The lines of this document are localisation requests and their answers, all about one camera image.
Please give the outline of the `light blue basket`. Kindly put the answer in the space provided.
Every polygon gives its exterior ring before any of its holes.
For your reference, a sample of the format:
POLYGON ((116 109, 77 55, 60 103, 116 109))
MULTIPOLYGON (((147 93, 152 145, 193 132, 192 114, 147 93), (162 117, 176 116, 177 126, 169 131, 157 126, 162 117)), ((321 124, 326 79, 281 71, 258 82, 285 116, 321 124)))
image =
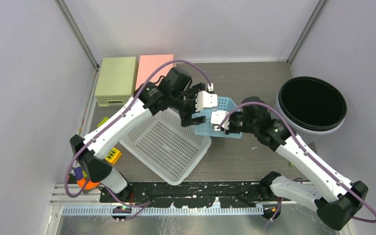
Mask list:
POLYGON ((205 109, 198 113, 192 114, 192 118, 197 118, 204 116, 206 118, 206 122, 201 123, 199 125, 191 126, 194 129, 194 133, 200 136, 209 136, 209 137, 219 137, 219 138, 232 138, 232 139, 240 139, 242 137, 242 133, 230 133, 225 134, 223 131, 215 131, 212 127, 210 122, 211 115, 213 111, 231 111, 233 108, 236 107, 234 101, 229 97, 219 96, 218 97, 218 106, 212 109, 205 109))

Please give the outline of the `pink perforated basket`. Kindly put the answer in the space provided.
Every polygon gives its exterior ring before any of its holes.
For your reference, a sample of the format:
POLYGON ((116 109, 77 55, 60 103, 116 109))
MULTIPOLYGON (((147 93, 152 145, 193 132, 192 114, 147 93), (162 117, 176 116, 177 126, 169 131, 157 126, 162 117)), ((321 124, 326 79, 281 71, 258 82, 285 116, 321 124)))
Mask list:
MULTIPOLYGON (((152 74, 152 72, 154 72, 159 66, 173 59, 174 59, 173 54, 141 55, 139 58, 139 66, 138 66, 135 89, 137 90, 146 81, 146 79, 152 74)), ((166 67, 162 68, 159 72, 157 72, 152 77, 150 82, 153 83, 153 82, 158 81, 161 75, 166 76, 169 70, 174 66, 175 66, 175 63, 169 64, 166 67)))

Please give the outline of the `black grey round bin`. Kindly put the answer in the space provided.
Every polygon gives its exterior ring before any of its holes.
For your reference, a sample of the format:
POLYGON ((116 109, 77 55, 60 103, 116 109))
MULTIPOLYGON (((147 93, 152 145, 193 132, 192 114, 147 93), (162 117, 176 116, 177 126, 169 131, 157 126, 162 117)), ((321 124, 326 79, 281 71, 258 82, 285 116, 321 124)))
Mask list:
POLYGON ((348 110, 337 88, 309 76, 286 81, 278 91, 274 108, 308 144, 337 131, 348 110))

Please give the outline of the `pale green perforated basket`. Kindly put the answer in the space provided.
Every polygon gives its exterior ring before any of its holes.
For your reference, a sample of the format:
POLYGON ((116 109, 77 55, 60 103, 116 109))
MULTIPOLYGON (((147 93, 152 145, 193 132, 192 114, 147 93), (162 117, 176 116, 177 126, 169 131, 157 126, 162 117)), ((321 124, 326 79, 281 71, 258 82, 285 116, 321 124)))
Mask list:
POLYGON ((137 70, 135 56, 104 58, 94 92, 97 104, 100 107, 125 104, 134 93, 137 70))

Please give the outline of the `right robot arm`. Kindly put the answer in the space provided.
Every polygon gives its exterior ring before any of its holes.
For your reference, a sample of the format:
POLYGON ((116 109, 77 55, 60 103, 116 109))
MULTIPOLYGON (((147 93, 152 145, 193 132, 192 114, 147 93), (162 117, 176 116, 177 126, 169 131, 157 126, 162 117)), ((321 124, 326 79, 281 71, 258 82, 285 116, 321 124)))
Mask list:
POLYGON ((295 201, 316 212, 324 224, 336 231, 352 219, 360 220, 356 214, 362 207, 370 208, 365 201, 369 189, 362 181, 353 182, 329 166, 278 111, 258 97, 250 97, 225 112, 215 129, 225 134, 254 135, 258 142, 294 164, 313 184, 300 184, 272 171, 259 182, 264 200, 278 197, 295 201))

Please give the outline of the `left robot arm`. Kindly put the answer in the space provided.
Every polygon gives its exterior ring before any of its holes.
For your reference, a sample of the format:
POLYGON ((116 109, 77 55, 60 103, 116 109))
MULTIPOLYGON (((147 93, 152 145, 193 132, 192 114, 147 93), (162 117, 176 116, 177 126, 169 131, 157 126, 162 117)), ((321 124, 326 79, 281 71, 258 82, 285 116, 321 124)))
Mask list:
POLYGON ((74 157, 66 177, 72 165, 78 162, 88 175, 87 182, 100 182, 110 190, 114 199, 124 203, 131 195, 129 183, 106 161, 109 151, 132 129, 168 108, 179 112, 182 127, 205 122, 204 117, 192 118, 192 114, 204 109, 202 97, 214 92, 210 80, 206 84, 192 86, 191 75, 180 67, 171 68, 159 82, 153 83, 151 78, 148 77, 128 102, 102 126, 84 137, 71 137, 74 157))

